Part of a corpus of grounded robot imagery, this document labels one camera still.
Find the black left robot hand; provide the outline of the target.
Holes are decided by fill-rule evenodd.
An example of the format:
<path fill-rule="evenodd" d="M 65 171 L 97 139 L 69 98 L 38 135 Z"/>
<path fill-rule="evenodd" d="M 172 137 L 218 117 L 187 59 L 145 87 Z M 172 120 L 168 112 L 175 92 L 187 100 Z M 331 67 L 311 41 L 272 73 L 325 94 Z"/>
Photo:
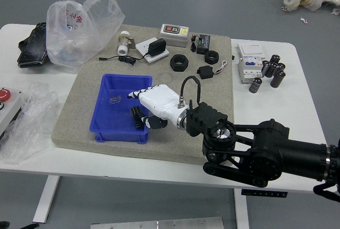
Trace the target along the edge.
<path fill-rule="evenodd" d="M 32 223 L 21 227 L 20 229 L 35 229 L 38 228 L 40 225 L 39 223 Z M 0 229 L 8 229 L 10 227 L 10 222 L 8 221 L 0 221 Z"/>

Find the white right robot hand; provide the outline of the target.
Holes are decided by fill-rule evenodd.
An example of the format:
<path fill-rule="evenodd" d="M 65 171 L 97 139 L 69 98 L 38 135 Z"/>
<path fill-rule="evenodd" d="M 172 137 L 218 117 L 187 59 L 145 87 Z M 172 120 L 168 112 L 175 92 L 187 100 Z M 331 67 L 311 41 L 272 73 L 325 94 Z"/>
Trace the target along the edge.
<path fill-rule="evenodd" d="M 148 128 L 161 129 L 167 125 L 167 121 L 171 121 L 178 129 L 186 129 L 186 110 L 189 106 L 182 95 L 178 95 L 167 85 L 158 84 L 133 91 L 127 97 L 138 99 L 153 114 L 151 117 L 140 117 Z"/>

